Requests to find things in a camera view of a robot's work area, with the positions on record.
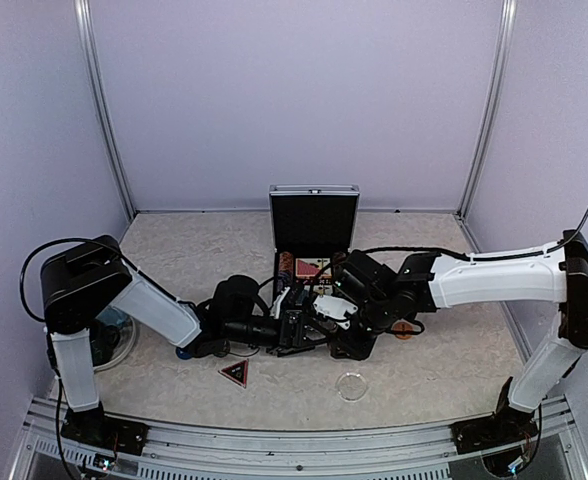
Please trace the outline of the red playing card deck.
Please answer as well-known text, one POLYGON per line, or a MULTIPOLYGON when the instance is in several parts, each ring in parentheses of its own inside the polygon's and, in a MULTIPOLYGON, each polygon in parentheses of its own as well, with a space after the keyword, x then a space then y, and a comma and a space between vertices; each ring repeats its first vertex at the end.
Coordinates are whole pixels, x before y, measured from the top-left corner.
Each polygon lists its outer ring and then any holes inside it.
POLYGON ((313 279, 329 262, 329 258, 297 258, 295 260, 295 277, 301 280, 313 279))

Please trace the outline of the aluminium poker case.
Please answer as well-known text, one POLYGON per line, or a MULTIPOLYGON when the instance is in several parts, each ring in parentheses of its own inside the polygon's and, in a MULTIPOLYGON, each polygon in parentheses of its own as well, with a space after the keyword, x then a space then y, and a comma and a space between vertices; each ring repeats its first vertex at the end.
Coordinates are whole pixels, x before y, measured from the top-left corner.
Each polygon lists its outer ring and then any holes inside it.
MULTIPOLYGON (((329 258, 335 252, 347 253, 354 231, 359 189, 356 185, 272 185, 269 190, 275 245, 275 291, 278 258, 290 252, 297 258, 329 258)), ((319 295, 336 296, 331 284, 330 262, 313 279, 295 277, 283 302, 286 310, 303 310, 319 295)))

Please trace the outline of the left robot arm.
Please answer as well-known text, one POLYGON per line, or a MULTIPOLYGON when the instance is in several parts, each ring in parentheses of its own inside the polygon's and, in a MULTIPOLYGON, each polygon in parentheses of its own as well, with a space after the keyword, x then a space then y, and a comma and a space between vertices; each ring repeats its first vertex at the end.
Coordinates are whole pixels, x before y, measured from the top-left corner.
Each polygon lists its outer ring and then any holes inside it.
POLYGON ((172 295, 136 267, 110 235, 70 238, 68 250, 40 268, 43 313, 54 370, 76 430, 95 445, 114 434, 111 418, 99 411, 90 331, 105 310, 116 309, 173 345, 180 358, 222 355, 229 344, 278 348, 288 330, 275 306, 260 296, 259 284, 234 275, 218 284, 214 296, 196 305, 172 295))

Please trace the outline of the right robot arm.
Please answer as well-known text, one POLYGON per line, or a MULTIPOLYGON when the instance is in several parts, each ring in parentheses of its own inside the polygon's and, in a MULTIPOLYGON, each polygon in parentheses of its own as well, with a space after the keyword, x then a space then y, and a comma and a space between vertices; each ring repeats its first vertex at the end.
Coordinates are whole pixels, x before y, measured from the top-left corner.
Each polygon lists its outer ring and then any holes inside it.
POLYGON ((538 247, 459 254, 407 247, 398 270, 375 249, 354 250, 333 268, 334 288, 356 308, 356 331, 374 337, 401 319, 473 303, 544 301, 557 307, 548 334, 522 372, 506 384, 485 433, 509 442, 547 393, 588 351, 588 243, 577 230, 538 247))

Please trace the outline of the clear round dealer puck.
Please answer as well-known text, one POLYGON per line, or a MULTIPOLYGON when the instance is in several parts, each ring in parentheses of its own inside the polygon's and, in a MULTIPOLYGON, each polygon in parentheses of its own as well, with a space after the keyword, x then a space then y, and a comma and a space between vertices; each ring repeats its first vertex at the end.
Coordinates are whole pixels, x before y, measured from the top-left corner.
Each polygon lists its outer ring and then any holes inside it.
POLYGON ((358 372, 345 372, 335 382, 338 396, 346 402, 361 400, 369 390, 365 377, 358 372))

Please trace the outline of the orange big blind button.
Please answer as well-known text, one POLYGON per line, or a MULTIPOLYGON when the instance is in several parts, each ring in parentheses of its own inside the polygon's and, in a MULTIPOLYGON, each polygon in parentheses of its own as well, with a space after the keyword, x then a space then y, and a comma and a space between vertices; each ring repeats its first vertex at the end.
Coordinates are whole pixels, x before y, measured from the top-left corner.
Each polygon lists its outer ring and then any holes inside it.
POLYGON ((398 322, 392 327, 393 335, 399 340, 409 340, 415 334, 415 330, 410 323, 398 322))

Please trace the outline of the red triangular dealer button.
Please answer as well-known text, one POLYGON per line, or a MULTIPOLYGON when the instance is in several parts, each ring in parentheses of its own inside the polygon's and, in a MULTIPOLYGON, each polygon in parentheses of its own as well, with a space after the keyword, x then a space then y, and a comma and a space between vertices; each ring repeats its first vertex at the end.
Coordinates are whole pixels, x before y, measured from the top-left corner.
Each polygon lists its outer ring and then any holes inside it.
POLYGON ((249 360, 243 359, 242 361, 220 369, 218 373, 224 378, 232 381, 234 384, 246 389, 249 374, 249 360))

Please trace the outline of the left chip row in case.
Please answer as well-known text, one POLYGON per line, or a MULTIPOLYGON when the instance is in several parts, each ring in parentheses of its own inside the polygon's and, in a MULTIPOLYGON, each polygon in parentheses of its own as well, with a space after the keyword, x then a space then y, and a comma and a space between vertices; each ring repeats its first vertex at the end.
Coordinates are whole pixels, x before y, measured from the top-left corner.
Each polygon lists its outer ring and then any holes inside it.
POLYGON ((294 278, 294 256, 290 252, 281 252, 278 258, 275 291, 280 293, 290 287, 294 278))

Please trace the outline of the chip row in case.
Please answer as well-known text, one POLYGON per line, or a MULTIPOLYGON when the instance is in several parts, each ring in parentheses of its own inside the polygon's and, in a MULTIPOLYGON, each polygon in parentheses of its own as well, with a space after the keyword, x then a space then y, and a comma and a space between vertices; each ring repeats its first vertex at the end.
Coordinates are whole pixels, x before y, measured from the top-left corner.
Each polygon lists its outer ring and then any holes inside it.
POLYGON ((294 256, 290 252, 281 252, 278 258, 275 291, 280 293, 290 287, 294 278, 294 256))
POLYGON ((335 252, 331 256, 330 269, 333 270, 336 267, 338 267, 340 264, 342 264, 345 261, 346 257, 347 257, 347 254, 345 252, 335 252))

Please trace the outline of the right chip row in case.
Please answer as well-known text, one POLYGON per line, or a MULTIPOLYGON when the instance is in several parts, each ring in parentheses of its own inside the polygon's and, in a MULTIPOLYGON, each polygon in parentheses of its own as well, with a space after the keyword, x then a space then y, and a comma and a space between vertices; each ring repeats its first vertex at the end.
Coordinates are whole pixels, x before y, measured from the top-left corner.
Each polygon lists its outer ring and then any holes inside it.
POLYGON ((345 261, 346 257, 347 257, 347 254, 345 252, 335 252, 331 256, 330 269, 333 270, 336 267, 338 267, 340 264, 342 264, 345 261))

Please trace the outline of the blue small blind button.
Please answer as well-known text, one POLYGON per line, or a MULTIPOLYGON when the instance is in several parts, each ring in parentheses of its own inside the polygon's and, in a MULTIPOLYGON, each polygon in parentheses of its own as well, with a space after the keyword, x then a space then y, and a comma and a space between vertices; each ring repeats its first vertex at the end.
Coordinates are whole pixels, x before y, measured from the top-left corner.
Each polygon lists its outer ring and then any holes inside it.
POLYGON ((182 349, 182 348, 177 347, 175 349, 175 353, 176 353, 177 357, 181 360, 189 360, 192 358, 192 355, 186 349, 182 349))

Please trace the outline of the clear round tray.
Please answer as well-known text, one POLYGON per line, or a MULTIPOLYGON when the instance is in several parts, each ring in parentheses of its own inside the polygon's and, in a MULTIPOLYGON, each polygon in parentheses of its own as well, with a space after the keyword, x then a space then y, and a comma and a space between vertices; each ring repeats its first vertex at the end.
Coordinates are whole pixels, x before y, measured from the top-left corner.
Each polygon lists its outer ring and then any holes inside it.
POLYGON ((112 360, 102 366, 94 367, 96 372, 105 371, 114 368, 116 365, 121 363, 132 351, 133 347, 138 338, 138 326, 135 320, 128 316, 126 324, 119 329, 120 331, 120 342, 114 351, 112 360))

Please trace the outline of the black mug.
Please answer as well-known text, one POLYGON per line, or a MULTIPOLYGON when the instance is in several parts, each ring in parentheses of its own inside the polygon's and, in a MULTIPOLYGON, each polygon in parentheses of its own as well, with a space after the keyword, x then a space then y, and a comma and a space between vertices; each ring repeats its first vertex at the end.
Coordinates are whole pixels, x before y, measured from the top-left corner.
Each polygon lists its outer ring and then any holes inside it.
POLYGON ((120 342, 120 331, 114 325, 95 322, 90 327, 90 348, 94 367, 109 363, 120 342))

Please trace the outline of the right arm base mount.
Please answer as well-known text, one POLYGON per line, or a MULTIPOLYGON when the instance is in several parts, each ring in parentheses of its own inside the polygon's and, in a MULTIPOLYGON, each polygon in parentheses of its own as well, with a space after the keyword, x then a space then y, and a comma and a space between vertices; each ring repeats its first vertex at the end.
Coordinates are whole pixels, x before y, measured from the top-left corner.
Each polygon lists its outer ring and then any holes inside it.
POLYGON ((514 409, 507 395, 501 395, 492 414, 455 422, 450 430, 456 451, 462 455, 536 437, 540 427, 533 412, 514 409))

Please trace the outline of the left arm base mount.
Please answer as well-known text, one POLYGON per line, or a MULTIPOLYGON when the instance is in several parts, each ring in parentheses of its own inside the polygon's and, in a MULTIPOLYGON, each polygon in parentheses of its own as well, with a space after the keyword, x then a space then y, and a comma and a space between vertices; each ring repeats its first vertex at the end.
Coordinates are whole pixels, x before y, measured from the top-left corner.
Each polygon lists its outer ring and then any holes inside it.
POLYGON ((105 414, 103 404, 85 411, 69 409, 63 421, 63 438, 114 453, 141 456, 149 426, 105 414))

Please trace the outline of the front aluminium frame rail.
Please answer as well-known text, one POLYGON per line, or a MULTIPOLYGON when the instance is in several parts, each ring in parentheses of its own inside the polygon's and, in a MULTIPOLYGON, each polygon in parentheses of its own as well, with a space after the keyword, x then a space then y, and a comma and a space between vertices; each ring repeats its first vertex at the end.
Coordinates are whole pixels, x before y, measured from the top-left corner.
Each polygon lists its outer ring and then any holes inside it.
POLYGON ((457 451, 449 422, 329 431, 243 430, 148 421, 140 455, 58 442, 65 411, 36 398, 28 408, 11 479, 487 479, 485 461, 535 451, 519 479, 588 479, 583 444, 566 400, 543 404, 543 433, 484 451, 457 451))

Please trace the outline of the right rear aluminium post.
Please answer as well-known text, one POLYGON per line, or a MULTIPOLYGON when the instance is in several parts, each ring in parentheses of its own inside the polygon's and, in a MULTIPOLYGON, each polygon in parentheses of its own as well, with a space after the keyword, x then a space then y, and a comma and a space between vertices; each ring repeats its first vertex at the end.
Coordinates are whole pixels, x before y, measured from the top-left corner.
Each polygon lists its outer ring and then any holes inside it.
POLYGON ((483 168, 487 160, 509 63, 517 7, 517 0, 504 0, 502 2, 496 48, 493 57, 488 92, 480 123, 480 130, 474 147, 471 167, 457 210, 457 216, 462 223, 467 222, 472 210, 474 198, 480 186, 483 168))

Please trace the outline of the aluminium post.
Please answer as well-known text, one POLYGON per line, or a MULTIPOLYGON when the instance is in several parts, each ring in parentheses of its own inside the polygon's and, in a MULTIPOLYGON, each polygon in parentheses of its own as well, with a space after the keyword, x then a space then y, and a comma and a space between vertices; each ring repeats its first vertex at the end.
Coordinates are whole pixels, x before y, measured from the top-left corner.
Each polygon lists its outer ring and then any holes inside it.
POLYGON ((509 63, 517 7, 517 0, 504 0, 502 2, 496 48, 493 57, 488 92, 480 123, 480 130, 474 147, 471 167, 457 210, 457 216, 462 223, 467 222, 472 210, 474 198, 480 186, 483 168, 487 160, 509 63))
POLYGON ((118 149, 113 122, 110 116, 107 96, 102 81, 98 49, 96 45, 91 4, 88 0, 75 0, 74 10, 81 48, 88 73, 93 104, 101 137, 105 146, 108 165, 114 178, 118 196, 126 218, 132 222, 137 215, 133 195, 118 149))

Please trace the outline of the left rear aluminium post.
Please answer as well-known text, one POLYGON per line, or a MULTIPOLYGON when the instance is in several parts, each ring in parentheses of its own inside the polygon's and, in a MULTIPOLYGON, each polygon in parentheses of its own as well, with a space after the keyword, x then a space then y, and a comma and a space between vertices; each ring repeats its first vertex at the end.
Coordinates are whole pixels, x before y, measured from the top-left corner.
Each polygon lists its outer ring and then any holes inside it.
POLYGON ((118 149, 113 122, 110 116, 107 96, 102 81, 98 49, 96 45, 91 4, 88 0, 75 0, 74 10, 81 48, 88 73, 93 104, 101 137, 105 146, 108 165, 114 178, 118 196, 126 218, 132 222, 137 215, 133 195, 118 149))

